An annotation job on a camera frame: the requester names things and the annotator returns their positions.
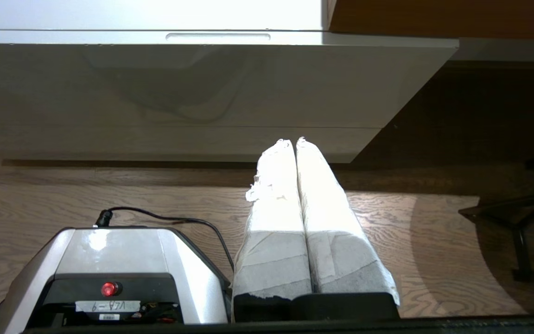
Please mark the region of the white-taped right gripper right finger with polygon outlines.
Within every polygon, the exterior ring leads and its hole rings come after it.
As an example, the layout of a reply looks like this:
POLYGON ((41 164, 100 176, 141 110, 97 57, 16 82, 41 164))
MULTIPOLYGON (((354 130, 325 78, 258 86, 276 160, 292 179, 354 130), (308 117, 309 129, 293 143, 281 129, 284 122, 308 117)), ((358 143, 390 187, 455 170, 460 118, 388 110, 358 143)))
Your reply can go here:
POLYGON ((310 273, 318 293, 388 293, 400 296, 318 146, 295 144, 310 273))

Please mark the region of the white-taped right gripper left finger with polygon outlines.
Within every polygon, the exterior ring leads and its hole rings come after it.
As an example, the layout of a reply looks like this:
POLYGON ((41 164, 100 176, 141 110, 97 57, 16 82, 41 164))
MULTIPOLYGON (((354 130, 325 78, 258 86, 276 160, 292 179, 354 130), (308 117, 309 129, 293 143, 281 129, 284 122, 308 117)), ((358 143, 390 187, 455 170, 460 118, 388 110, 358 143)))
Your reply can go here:
POLYGON ((233 296, 292 300, 311 293, 297 163, 290 140, 280 139, 261 154, 246 200, 252 206, 235 257, 233 296))

